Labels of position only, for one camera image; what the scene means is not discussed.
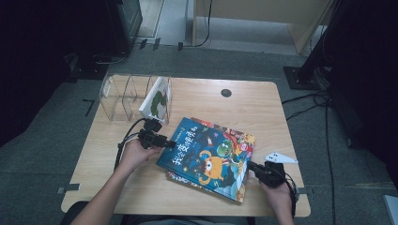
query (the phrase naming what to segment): transparent box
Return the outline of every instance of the transparent box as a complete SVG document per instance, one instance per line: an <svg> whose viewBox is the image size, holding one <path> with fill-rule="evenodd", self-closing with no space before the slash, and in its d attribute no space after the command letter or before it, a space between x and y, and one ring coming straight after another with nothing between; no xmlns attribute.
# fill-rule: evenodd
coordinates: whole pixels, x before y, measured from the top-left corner
<svg viewBox="0 0 398 225"><path fill-rule="evenodd" d="M99 91L99 100L108 118L112 121L130 121L143 118L139 108L158 76L106 74ZM171 78L165 77L171 86ZM171 96L163 122L168 122Z"/></svg>

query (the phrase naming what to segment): book cover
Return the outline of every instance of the book cover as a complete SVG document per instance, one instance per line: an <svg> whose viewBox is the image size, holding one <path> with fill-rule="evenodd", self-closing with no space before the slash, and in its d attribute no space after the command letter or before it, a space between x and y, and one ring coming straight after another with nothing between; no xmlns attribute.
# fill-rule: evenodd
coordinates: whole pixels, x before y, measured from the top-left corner
<svg viewBox="0 0 398 225"><path fill-rule="evenodd" d="M254 136L198 121L182 119L171 138L176 147L165 149L157 164L194 184L242 202Z"/></svg>
<svg viewBox="0 0 398 225"><path fill-rule="evenodd" d="M169 82L164 77L159 77L153 84L138 111L144 118L155 118L163 121L163 117L167 113L167 102L169 99Z"/></svg>

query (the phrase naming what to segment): gray carpet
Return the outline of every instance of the gray carpet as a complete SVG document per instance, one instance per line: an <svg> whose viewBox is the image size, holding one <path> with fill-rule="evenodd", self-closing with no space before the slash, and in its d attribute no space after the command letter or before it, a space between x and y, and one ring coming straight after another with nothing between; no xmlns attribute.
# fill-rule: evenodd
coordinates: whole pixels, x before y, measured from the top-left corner
<svg viewBox="0 0 398 225"><path fill-rule="evenodd" d="M300 67L306 58L258 52L147 45L109 67L110 72L209 79L269 81L286 100L314 91L290 90L283 66ZM58 224L63 213L57 188L69 183L94 113L101 81L62 83L26 132L0 149L0 224ZM85 116L89 102L96 103ZM283 105L286 117L314 105L311 98ZM312 213L297 224L332 224L332 189L326 147L325 108L288 121ZM344 129L329 108L329 147L335 185L336 224L389 224L383 195L398 196L383 163L366 150L346 147ZM120 221L115 216L113 224ZM277 224L258 217L257 224Z"/></svg>

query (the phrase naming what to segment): book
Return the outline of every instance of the book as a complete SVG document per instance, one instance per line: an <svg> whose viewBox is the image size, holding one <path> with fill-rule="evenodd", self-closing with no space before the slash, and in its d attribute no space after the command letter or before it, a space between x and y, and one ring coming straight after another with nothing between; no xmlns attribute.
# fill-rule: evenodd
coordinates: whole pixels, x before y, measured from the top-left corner
<svg viewBox="0 0 398 225"><path fill-rule="evenodd" d="M157 165L204 189L243 202L254 136L198 119L183 118Z"/></svg>
<svg viewBox="0 0 398 225"><path fill-rule="evenodd" d="M139 108L139 112L144 118L155 118L164 122L164 115L167 114L167 103L171 98L171 86L168 79L159 77L144 102Z"/></svg>

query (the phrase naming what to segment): person's left hand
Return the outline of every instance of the person's left hand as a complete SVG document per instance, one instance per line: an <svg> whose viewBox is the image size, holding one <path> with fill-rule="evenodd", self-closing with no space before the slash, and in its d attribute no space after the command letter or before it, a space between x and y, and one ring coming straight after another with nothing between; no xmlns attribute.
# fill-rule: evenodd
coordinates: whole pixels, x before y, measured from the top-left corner
<svg viewBox="0 0 398 225"><path fill-rule="evenodd" d="M138 139L133 139L126 143L118 169L130 175L136 168L149 159L149 157L158 154L162 148L151 146L147 149L141 145Z"/></svg>

